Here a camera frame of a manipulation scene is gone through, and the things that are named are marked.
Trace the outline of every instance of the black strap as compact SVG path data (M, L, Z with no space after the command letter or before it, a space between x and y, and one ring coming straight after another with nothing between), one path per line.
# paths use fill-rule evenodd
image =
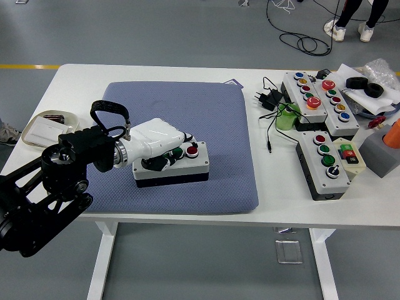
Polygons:
M118 137L116 137L116 140L125 135L126 128L124 126L106 128L96 114L97 111L105 111L107 113L119 114L125 119L126 124L130 125L131 122L129 120L129 111L126 109L125 106L107 100L97 100L92 103L92 108L90 110L90 115L92 119L94 120L94 122L96 122L97 125L99 125L102 132L109 134L113 130L122 129L122 133Z
M378 98L381 94L383 94L383 87L376 83L369 83L364 89L364 92L369 97Z
M365 77L351 77L346 80L346 87L348 89L366 89L368 85L368 78Z

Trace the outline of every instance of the table leg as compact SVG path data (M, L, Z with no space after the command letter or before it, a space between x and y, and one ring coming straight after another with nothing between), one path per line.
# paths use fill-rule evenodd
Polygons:
M113 252L115 235L117 233L118 222L96 222L99 229L102 231L99 252L97 254L96 264L92 281L90 283L87 300L101 300L106 284L107 271Z
M328 250L325 245L325 240L331 236L335 229L310 228L309 231L324 300L338 300L338 292L336 291Z

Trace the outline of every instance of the gray floor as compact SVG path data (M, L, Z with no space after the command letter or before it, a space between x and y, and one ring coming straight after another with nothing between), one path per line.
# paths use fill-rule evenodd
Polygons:
M329 43L322 26L330 14L311 0L294 5L289 15L270 3L271 21ZM400 71L399 22L380 24L366 44L351 21L330 55L311 57L279 42L265 7L261 0L250 7L236 0L3 0L0 64L335 70L383 58ZM364 1L354 17L369 10ZM384 15L400 18L400 4L391 1ZM22 130L55 72L0 69L2 119ZM10 150L0 146L0 168ZM74 222L30 259L0 252L0 298L85 299L100 238L95 224ZM271 228L123 224L104 299L321 299L307 232L298 235L300 267L276 263L275 238ZM327 246L340 299L399 299L399 241L398 231L335 232Z

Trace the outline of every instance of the white table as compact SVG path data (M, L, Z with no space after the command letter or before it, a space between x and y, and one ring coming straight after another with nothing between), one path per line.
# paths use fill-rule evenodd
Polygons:
M313 201L306 184L295 144L270 131L272 154L266 148L269 121L258 120L267 111L254 97L263 92L263 77L278 87L284 70L211 69L188 67L74 65L60 67L37 106L33 116L48 110L69 111L79 118L80 128L93 123L89 115L93 101L101 99L109 83L116 81L196 81L223 83L232 78L242 89L249 127L251 153L259 196L259 206L247 214L174 215L133 213L84 213L79 218L96 221L103 237L89 290L88 299L101 299L118 222L163 224L214 224L235 226L269 226L311 228L311 239L325 299L338 299L329 263L325 239L335 229L396 229L400 228L398 182L400 169L379 178L369 169L358 175L345 195L335 201ZM392 117L388 124L395 121ZM353 141L360 146L374 129L367 120L359 120L361 128ZM298 132L289 134L296 138ZM7 174L37 158L41 150L19 141L2 173ZM31 193L36 202L46 196L43 188Z

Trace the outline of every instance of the power adapter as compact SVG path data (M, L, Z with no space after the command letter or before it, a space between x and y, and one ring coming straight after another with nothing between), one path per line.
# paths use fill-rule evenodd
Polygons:
M275 107L281 101L283 95L277 89L270 89L270 91L271 92L268 95L265 95L264 93L260 94L259 92L257 92L257 94L259 94L260 96L255 97L261 102L261 106L263 108L268 109L269 111L274 111Z

